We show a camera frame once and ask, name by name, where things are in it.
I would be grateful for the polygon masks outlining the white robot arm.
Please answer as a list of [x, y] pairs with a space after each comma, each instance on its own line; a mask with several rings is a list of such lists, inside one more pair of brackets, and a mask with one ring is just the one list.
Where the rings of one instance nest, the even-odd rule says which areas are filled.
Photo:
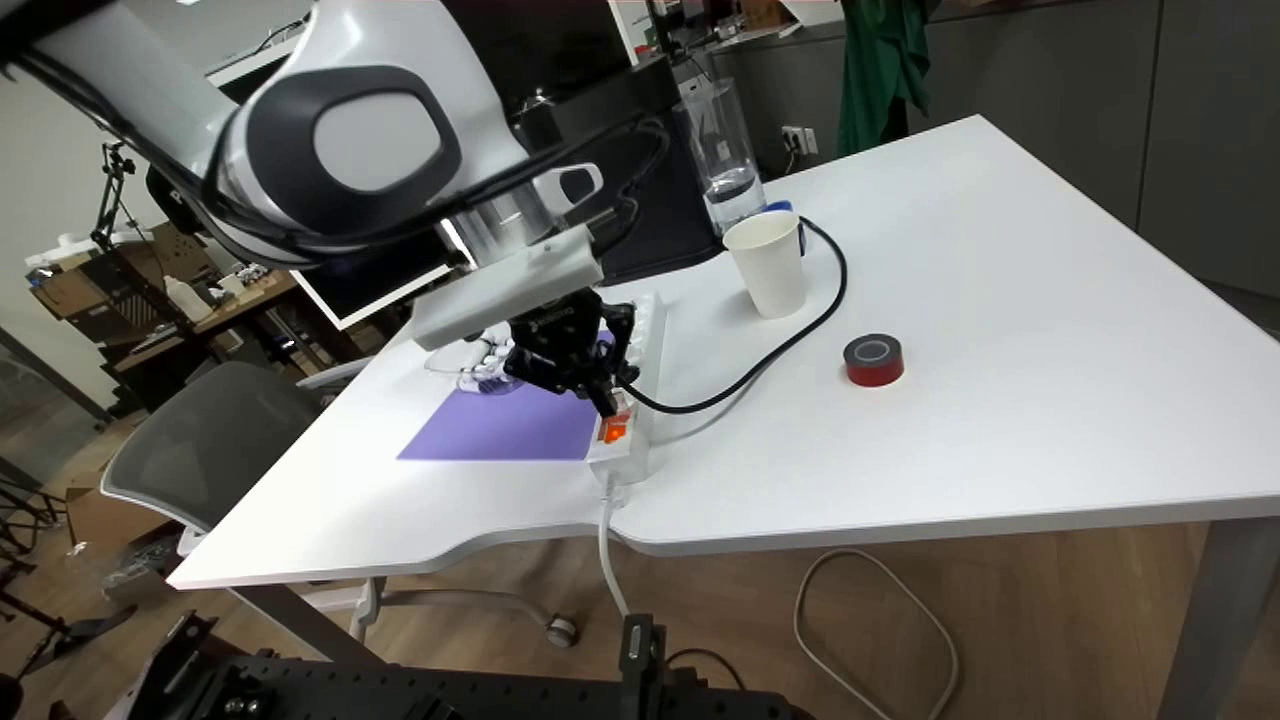
[[139, 152], [236, 256], [277, 269], [426, 244], [412, 340], [443, 348], [592, 292], [600, 232], [552, 188], [443, 0], [316, 0], [234, 100], [120, 0], [0, 0], [6, 59]]

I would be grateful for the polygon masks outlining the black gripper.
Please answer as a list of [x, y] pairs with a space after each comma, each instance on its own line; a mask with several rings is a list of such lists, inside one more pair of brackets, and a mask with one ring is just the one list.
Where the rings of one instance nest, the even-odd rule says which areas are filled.
[[628, 370], [631, 305], [610, 305], [585, 290], [513, 322], [506, 371], [547, 392], [587, 398], [610, 422], [620, 417], [614, 380]]

